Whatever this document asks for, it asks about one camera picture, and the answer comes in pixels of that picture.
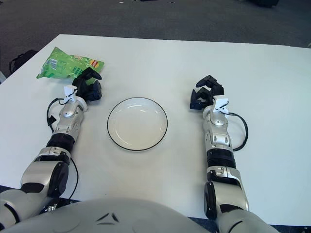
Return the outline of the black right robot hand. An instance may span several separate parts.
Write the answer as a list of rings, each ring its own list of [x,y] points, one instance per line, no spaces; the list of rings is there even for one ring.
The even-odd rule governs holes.
[[[198,91],[192,90],[190,97],[190,109],[202,110],[208,106],[212,106],[215,101],[215,96],[224,95],[224,88],[217,80],[207,75],[197,82],[196,88]]]

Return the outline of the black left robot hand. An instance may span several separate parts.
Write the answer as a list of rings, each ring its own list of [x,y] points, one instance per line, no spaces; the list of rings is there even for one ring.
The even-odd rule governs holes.
[[[101,75],[92,68],[85,69],[72,82],[72,85],[77,88],[76,96],[83,98],[85,102],[100,100],[102,87],[99,80],[101,79]]]

